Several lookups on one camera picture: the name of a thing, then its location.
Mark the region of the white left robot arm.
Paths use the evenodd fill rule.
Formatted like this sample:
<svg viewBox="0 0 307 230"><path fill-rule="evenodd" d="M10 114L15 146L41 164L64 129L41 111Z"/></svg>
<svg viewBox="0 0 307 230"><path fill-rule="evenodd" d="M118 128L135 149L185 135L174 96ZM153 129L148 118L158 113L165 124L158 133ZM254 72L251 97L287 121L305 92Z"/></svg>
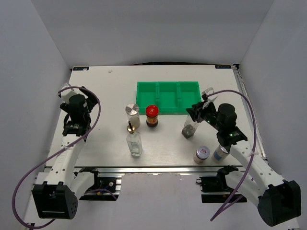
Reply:
<svg viewBox="0 0 307 230"><path fill-rule="evenodd" d="M61 154L42 184L32 190L38 216L41 219L73 219L77 212L78 200L87 189L97 191L101 179L91 172L73 170L91 129L90 113L99 104L97 97L85 87L76 88L66 83L59 97L63 100L61 110L64 118Z"/></svg>

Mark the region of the glass cruet with dark spice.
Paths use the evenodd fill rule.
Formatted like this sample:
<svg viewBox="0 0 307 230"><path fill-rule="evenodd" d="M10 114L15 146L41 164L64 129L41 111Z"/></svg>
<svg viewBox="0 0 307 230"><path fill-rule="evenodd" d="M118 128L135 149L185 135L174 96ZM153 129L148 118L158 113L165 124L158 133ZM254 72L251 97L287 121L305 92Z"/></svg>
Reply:
<svg viewBox="0 0 307 230"><path fill-rule="evenodd" d="M200 123L201 123L201 115L194 115L194 116L188 115L184 123L184 126L182 128L181 134L186 139L192 137L195 134Z"/></svg>

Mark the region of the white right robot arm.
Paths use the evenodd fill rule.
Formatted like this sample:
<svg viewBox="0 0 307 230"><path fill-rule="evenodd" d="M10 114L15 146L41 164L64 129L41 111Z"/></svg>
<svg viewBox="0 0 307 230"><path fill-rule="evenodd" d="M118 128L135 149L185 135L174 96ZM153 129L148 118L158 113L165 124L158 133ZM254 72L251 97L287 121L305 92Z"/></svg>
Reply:
<svg viewBox="0 0 307 230"><path fill-rule="evenodd" d="M252 151L248 138L236 125L232 105L223 103L216 108L212 102L199 102L186 111L192 121L205 121L215 128L219 144L246 169L251 178L245 179L237 191L257 207L267 225L273 227L301 215L300 186L294 180L285 180Z"/></svg>

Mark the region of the clear glass cruet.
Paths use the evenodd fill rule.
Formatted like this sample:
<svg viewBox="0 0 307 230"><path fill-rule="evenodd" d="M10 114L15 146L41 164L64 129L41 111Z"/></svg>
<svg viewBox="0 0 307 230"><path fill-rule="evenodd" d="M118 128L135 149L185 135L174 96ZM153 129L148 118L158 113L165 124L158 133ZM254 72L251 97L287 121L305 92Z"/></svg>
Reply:
<svg viewBox="0 0 307 230"><path fill-rule="evenodd" d="M127 126L126 141L133 157L140 157L142 154L142 140L139 132L136 131L135 126L129 121Z"/></svg>

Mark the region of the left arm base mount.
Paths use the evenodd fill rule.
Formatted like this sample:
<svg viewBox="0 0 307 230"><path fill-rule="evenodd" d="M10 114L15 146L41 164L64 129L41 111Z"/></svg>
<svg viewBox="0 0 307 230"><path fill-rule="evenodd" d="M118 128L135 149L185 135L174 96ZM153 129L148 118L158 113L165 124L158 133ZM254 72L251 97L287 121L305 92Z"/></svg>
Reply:
<svg viewBox="0 0 307 230"><path fill-rule="evenodd" d="M91 173L94 175L94 184L86 191L96 190L95 192L84 194L80 200L82 201L115 201L118 198L119 177L114 175L103 174L98 168L81 168L74 172L74 177L80 173Z"/></svg>

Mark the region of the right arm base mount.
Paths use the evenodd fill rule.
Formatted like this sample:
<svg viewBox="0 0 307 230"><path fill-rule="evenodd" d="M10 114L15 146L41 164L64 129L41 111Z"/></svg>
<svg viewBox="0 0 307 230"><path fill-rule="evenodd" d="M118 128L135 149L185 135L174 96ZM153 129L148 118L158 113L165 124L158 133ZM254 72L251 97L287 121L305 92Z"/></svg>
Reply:
<svg viewBox="0 0 307 230"><path fill-rule="evenodd" d="M232 188L222 185L222 179L218 171L223 167L197 167L198 175L195 183L201 189L201 201L203 204L222 204L229 197Z"/></svg>

